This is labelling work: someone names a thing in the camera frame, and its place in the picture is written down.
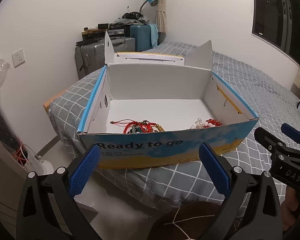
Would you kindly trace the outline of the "teal suitcase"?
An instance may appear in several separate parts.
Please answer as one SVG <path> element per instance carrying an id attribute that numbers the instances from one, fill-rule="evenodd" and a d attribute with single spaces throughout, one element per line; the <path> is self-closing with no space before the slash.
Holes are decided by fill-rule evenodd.
<path id="1" fill-rule="evenodd" d="M 159 32 L 156 24 L 133 24 L 129 36 L 135 39 L 135 51 L 141 52 L 158 45 Z"/>

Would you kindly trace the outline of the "grey suitcase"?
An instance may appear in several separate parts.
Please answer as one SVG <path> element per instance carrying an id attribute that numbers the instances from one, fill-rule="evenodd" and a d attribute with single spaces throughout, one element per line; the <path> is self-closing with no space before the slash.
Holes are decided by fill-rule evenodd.
<path id="1" fill-rule="evenodd" d="M 116 37 L 111 38 L 114 51 L 135 51 L 135 38 Z M 92 44 L 76 46 L 75 61 L 78 78 L 82 79 L 88 74 L 104 66 L 104 39 Z"/>

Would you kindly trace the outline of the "white cardboard shoe box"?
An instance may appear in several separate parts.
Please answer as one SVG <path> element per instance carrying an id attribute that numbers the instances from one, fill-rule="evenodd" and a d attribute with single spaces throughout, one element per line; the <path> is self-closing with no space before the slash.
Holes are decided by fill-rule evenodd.
<path id="1" fill-rule="evenodd" d="M 115 52 L 104 42 L 101 69 L 77 129 L 100 168 L 148 168 L 198 159 L 200 144 L 234 150 L 258 122 L 253 109 L 213 70 L 212 43 L 185 56 Z M 198 119 L 207 128 L 190 129 Z"/>

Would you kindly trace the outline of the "white wall socket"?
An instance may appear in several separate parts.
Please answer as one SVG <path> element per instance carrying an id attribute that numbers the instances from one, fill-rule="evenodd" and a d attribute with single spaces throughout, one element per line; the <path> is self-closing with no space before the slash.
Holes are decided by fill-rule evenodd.
<path id="1" fill-rule="evenodd" d="M 12 54 L 12 62 L 14 68 L 17 68 L 26 62 L 24 50 L 22 48 Z"/>

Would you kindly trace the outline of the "blue desk lamp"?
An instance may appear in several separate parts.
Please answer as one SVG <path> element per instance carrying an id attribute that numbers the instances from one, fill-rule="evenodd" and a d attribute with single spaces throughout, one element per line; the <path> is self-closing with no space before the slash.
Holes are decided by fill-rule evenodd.
<path id="1" fill-rule="evenodd" d="M 142 13 L 142 10 L 143 10 L 143 7 L 146 5 L 146 4 L 149 4 L 151 7 L 156 7 L 159 3 L 158 0 L 145 0 L 143 2 L 143 4 L 141 5 L 140 9 L 139 9 L 139 13 L 141 14 Z"/>

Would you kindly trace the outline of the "pile of clothes on suitcase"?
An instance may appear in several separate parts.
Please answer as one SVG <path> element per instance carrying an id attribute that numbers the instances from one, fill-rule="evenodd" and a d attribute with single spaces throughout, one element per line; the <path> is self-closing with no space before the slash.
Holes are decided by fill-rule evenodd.
<path id="1" fill-rule="evenodd" d="M 121 18 L 115 20 L 121 24 L 149 24 L 149 18 L 139 12 L 127 12 Z"/>

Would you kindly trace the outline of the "grey checked bed cover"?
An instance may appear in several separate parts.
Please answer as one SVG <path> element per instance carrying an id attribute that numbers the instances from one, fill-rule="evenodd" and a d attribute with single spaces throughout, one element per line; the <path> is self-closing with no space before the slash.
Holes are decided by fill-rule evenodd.
<path id="1" fill-rule="evenodd" d="M 254 139 L 263 127 L 300 131 L 298 98 L 264 72 L 212 51 L 211 42 L 164 43 L 155 53 L 115 53 L 49 107 L 67 151 L 100 148 L 97 172 L 147 207 L 168 211 L 197 200 L 223 200 L 199 161 L 208 143 L 231 165 L 259 174 L 268 151 Z"/>

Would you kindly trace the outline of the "dark window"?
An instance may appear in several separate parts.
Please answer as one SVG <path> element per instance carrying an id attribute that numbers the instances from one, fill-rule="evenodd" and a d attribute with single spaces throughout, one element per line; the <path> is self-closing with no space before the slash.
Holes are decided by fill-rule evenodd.
<path id="1" fill-rule="evenodd" d="M 252 33 L 300 64 L 300 4 L 297 0 L 254 0 Z"/>

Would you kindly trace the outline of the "beige tied curtain corner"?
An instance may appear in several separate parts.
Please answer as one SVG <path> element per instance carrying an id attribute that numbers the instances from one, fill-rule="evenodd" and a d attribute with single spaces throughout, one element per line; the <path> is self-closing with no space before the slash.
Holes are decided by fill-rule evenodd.
<path id="1" fill-rule="evenodd" d="M 156 24 L 158 26 L 158 32 L 160 33 L 167 33 L 166 3 L 167 0 L 158 0 Z"/>

